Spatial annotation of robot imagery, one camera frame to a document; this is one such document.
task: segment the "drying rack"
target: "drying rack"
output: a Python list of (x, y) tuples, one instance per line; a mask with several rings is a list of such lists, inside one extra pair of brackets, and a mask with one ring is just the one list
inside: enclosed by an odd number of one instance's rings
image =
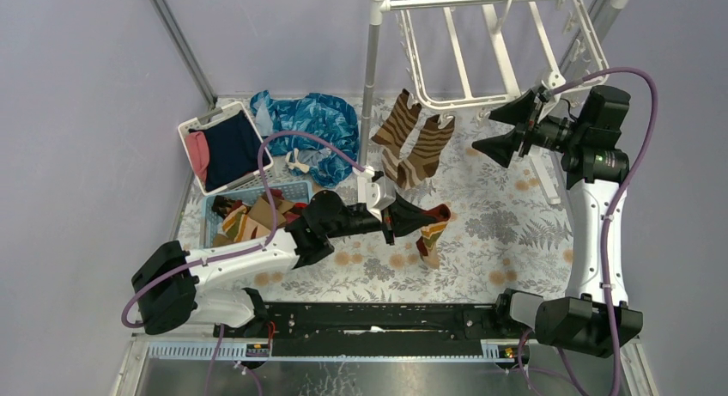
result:
[[(488, 116), (490, 110), (496, 107), (500, 107), (507, 102), (520, 97), (527, 89), (531, 88), (532, 85), (523, 88), (519, 86), (518, 80), (516, 79), (513, 71), (513, 64), (508, 55), (506, 43), (504, 41), (502, 28), (506, 22), (508, 13), (513, 3), (528, 3), (531, 17), (537, 28), (538, 40), (541, 43), (543, 54), (546, 57), (548, 68), (543, 69), (543, 73), (539, 78), (539, 82), (548, 88), (554, 88), (561, 86), (565, 83), (565, 70), (569, 69), (569, 78), (575, 78), (578, 76), (585, 75), (586, 72), (594, 70), (603, 70), (608, 68), (604, 51), (602, 50), (599, 42), (600, 33), (595, 29), (592, 22), (592, 16), (589, 9), (585, 6), (583, 0), (570, 0), (573, 3), (573, 9), (570, 11), (570, 16), (564, 29), (564, 33), (576, 30), (576, 35), (573, 38), (572, 45), (570, 46), (567, 56), (562, 59), (558, 64), (556, 61), (555, 54), (551, 48), (549, 36), (543, 26), (543, 20), (538, 10), (536, 1), (554, 1), (557, 3), (557, 8), (561, 8), (567, 0), (370, 0), (370, 21), (369, 21), (369, 33), (368, 33), (368, 44), (367, 44), (367, 64), (365, 72), (364, 82), (364, 96), (363, 106), (361, 110), (361, 149), (359, 152), (359, 162), (364, 165), (367, 162), (367, 151), (369, 140), (369, 132), (371, 129), (372, 119), (372, 106), (373, 106), (373, 94), (374, 94), (374, 80), (377, 65), (377, 50), (379, 47), (379, 29), (382, 21), (384, 20), (384, 13), (397, 11), (399, 20), (400, 33), (403, 40), (403, 47), (405, 55), (409, 60), (409, 72), (412, 82), (415, 84), (416, 99), (422, 103), (423, 106), (430, 108), (439, 113), (454, 112), (462, 108), (478, 108), (478, 121), (482, 122)], [(497, 3), (504, 3), (505, 7), (500, 17), (497, 15), (494, 5)], [(614, 11), (618, 11), (624, 8), (627, 0), (609, 0), (609, 7), (603, 7), (604, 0), (597, 0), (592, 8), (597, 7), (602, 10), (601, 13), (603, 19), (608, 21), (606, 29), (608, 29), (613, 17), (616, 16)], [(463, 59), (463, 53), (460, 48), (460, 42), (458, 39), (458, 31), (455, 26), (455, 22), (452, 18), (453, 9), (458, 6), (467, 5), (480, 5), (482, 6), (482, 14), (485, 20), (485, 27), (488, 30), (488, 36), (490, 38), (493, 51), (495, 54), (496, 62), (500, 70), (502, 77), (503, 86), (505, 93), (501, 94), (484, 94), (475, 95), (470, 88), (470, 81), (468, 79), (467, 72), (465, 70), (465, 62)], [(463, 96), (458, 98), (439, 100), (435, 99), (431, 94), (427, 92), (424, 74), (422, 71), (422, 61), (420, 60), (420, 53), (417, 48), (415, 31), (412, 25), (412, 17), (410, 11), (412, 9), (429, 9), (429, 8), (442, 8), (443, 16), (446, 23), (447, 32), (450, 35), (450, 41), (452, 45), (452, 53), (454, 55), (455, 63), (458, 67), (458, 75), (460, 78), (460, 84), (463, 90)], [(600, 83), (606, 82), (605, 77), (599, 77), (591, 82), (587, 82), (578, 88), (569, 91), (569, 98), (571, 98), (572, 105), (577, 107), (579, 105), (578, 96), (579, 93), (590, 89), (591, 87)], [(555, 106), (558, 100), (544, 106), (544, 112), (548, 113), (553, 106)], [(555, 185), (548, 175), (546, 167), (543, 165), (543, 158), (541, 157), (540, 149), (533, 150), (529, 154), (531, 165), (533, 166), (534, 172), (537, 174), (543, 194), (550, 204), (558, 204), (561, 202), (558, 191), (555, 189)]]

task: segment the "white clothespin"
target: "white clothespin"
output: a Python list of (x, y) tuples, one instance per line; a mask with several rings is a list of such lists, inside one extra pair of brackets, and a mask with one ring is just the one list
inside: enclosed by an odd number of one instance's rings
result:
[(407, 97), (407, 108), (412, 108), (416, 103), (417, 103), (416, 95), (410, 93), (409, 97)]
[(479, 109), (476, 114), (476, 120), (477, 120), (478, 127), (483, 128), (488, 123), (489, 118), (490, 118), (490, 111), (487, 110), (486, 107)]
[(288, 169), (293, 170), (294, 168), (298, 168), (304, 174), (308, 173), (308, 169), (310, 167), (307, 164), (298, 161), (298, 152), (298, 149), (294, 149), (286, 154), (286, 164), (288, 165)]
[(447, 112), (440, 115), (440, 117), (437, 119), (437, 128), (442, 130), (443, 128), (450, 125), (451, 122), (454, 122), (455, 119), (455, 113), (454, 112)]

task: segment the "laundry basket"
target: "laundry basket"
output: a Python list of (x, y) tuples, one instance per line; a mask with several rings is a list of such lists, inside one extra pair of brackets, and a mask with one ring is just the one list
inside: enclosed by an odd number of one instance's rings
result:
[[(248, 119), (248, 122), (251, 123), (253, 130), (256, 134), (258, 134), (258, 138), (261, 142), (263, 142), (263, 139), (260, 137), (260, 133), (258, 132), (258, 129), (255, 128), (255, 124), (253, 123), (253, 117), (251, 116), (250, 112), (247, 110), (246, 106), (241, 101), (233, 101), (229, 104), (226, 104), (220, 108), (216, 108), (209, 113), (206, 113), (204, 115), (201, 115), (199, 117), (196, 117), (194, 119), (191, 119), (189, 121), (185, 121), (184, 123), (180, 124), (177, 127), (177, 131), (179, 133), (179, 139), (182, 140), (182, 145), (185, 147), (185, 153), (187, 153), (187, 160), (190, 161), (190, 164), (192, 164), (192, 161), (190, 160), (190, 151), (187, 148), (187, 144), (185, 143), (185, 137), (190, 135), (190, 130), (205, 130), (213, 125), (218, 125), (227, 119), (230, 119), (231, 117), (237, 115), (239, 112), (243, 112), (243, 114), (246, 115), (246, 118)], [(267, 175), (267, 177), (270, 177), (271, 173), (269, 170), (273, 167), (273, 157), (270, 155), (270, 151), (268, 149), (265, 149), (265, 153), (268, 155), (268, 159), (270, 162), (263, 167), (264, 171)], [(255, 171), (252, 171), (239, 179), (227, 183), (225, 186), (217, 187), (214, 190), (207, 191), (205, 189), (205, 184), (202, 180), (200, 180), (199, 177), (195, 175), (195, 182), (197, 182), (197, 185), (200, 187), (200, 190), (202, 190), (203, 194), (205, 196), (209, 196), (211, 194), (218, 194), (220, 192), (226, 192), (229, 190), (233, 190), (236, 188), (250, 188), (255, 186), (260, 186), (263, 184), (263, 182), (260, 180), (260, 172), (256, 169)]]
[[(287, 200), (293, 201), (294, 203), (308, 204), (313, 196), (311, 182), (304, 180), (284, 184), (274, 184), (271, 185), (270, 188), (281, 190), (281, 192), (283, 192), (283, 197)], [(233, 200), (240, 200), (246, 205), (253, 205), (256, 200), (258, 200), (258, 197), (264, 193), (265, 189), (260, 186), (245, 190), (238, 190), (235, 192), (224, 192), (204, 198), (202, 205), (203, 220), (202, 230), (200, 231), (200, 245), (202, 245), (203, 248), (212, 247), (212, 239), (214, 239), (215, 235), (217, 235), (220, 231), (222, 217), (212, 211), (212, 203), (215, 201), (216, 196), (225, 196)]]

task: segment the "pink cloth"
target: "pink cloth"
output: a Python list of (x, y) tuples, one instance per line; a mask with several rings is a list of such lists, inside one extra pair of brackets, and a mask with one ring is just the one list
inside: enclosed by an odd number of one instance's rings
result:
[(209, 147), (204, 134), (200, 131), (192, 132), (185, 137), (187, 152), (190, 154), (192, 171), (204, 183), (207, 179), (207, 166), (209, 165)]

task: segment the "brown striped sock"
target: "brown striped sock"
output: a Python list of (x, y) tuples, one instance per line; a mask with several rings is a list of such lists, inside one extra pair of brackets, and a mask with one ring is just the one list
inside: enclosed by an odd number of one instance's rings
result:
[(437, 240), (445, 231), (447, 223), (450, 221), (451, 212), (446, 205), (440, 204), (437, 207), (423, 211), (428, 216), (433, 216), (437, 222), (420, 228), (422, 237), (417, 240), (417, 250), (420, 252), (420, 259), (425, 265), (431, 269), (440, 268), (440, 255), (437, 251)]
[(409, 190), (426, 178), (432, 177), (437, 171), (440, 165), (440, 153), (455, 130), (454, 119), (442, 130), (438, 128), (439, 117), (435, 115), (427, 119), (409, 157), (397, 166), (396, 182), (400, 188)]
[(385, 123), (379, 128), (372, 141), (384, 146), (382, 163), (387, 177), (397, 179), (397, 164), (399, 163), (399, 151), (417, 124), (417, 118), (422, 110), (421, 104), (415, 104), (407, 108), (407, 100), (410, 92), (406, 89), (397, 97), (394, 107)]

